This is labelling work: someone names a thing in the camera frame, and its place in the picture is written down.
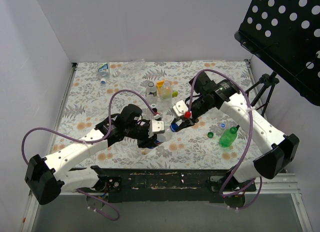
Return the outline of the clear bottle blue label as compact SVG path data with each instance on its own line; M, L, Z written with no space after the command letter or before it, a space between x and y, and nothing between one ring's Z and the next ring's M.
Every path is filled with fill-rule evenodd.
M174 132L172 131L171 127L170 126L166 127L164 133L159 133L156 135L155 144L159 146L165 142L170 141L173 137L173 134Z

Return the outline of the clear bottle black cap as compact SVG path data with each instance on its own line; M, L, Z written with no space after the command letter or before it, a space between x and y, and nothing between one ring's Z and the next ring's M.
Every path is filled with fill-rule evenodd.
M145 89L145 99L149 104L156 104L158 100L156 85L150 81Z

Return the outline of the bottle green white label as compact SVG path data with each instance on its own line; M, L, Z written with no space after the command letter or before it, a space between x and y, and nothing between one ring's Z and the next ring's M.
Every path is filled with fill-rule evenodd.
M102 62L98 64L98 77L100 79L109 79L109 64L107 62Z

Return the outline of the blue bottle cap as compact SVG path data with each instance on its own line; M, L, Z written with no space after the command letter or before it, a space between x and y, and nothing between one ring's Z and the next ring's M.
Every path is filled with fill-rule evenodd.
M177 124L175 124L175 123L170 125L170 129L171 129L172 132L176 132L178 127L179 126Z

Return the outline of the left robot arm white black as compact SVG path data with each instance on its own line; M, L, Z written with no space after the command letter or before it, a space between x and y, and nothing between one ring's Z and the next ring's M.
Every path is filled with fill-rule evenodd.
M74 167L125 137L136 140L139 148L156 147L159 145L157 135L164 132L165 123L158 113L153 119L143 119L142 110L129 104L69 146L44 157L38 154L31 157L24 180L40 205L73 189L92 188L101 192L107 185L102 175L92 168L77 170Z

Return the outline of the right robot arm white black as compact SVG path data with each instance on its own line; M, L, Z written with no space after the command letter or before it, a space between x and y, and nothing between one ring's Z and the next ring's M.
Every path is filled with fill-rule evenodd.
M248 134L245 152L238 163L220 179L220 188L237 191L245 182L257 177L273 179L293 161L299 138L293 133L286 135L271 125L251 105L246 92L231 78L225 76L216 83L207 73L208 69L203 69L190 80L189 103L180 100L172 106L174 119L171 127L179 132L196 124L198 118L209 110L220 110ZM245 160L251 142L258 146L261 156Z

